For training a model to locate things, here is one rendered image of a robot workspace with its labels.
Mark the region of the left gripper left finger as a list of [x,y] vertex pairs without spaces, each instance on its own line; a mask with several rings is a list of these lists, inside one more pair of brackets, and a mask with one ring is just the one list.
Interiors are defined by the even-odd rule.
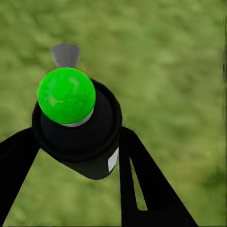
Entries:
[[0,227],[39,149],[33,128],[19,131],[0,143]]

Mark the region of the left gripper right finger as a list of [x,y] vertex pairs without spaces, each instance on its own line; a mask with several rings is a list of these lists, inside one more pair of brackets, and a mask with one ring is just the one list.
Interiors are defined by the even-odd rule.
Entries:
[[[137,134],[123,126],[119,156],[122,227],[198,227]],[[137,207],[130,158],[148,211]]]

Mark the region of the pesticide atomizer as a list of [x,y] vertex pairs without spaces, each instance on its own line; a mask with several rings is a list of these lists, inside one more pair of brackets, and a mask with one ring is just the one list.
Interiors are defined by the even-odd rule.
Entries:
[[59,69],[40,82],[32,128],[39,146],[57,161],[92,180],[112,173],[119,154],[122,110],[102,83],[76,69],[73,44],[54,45]]

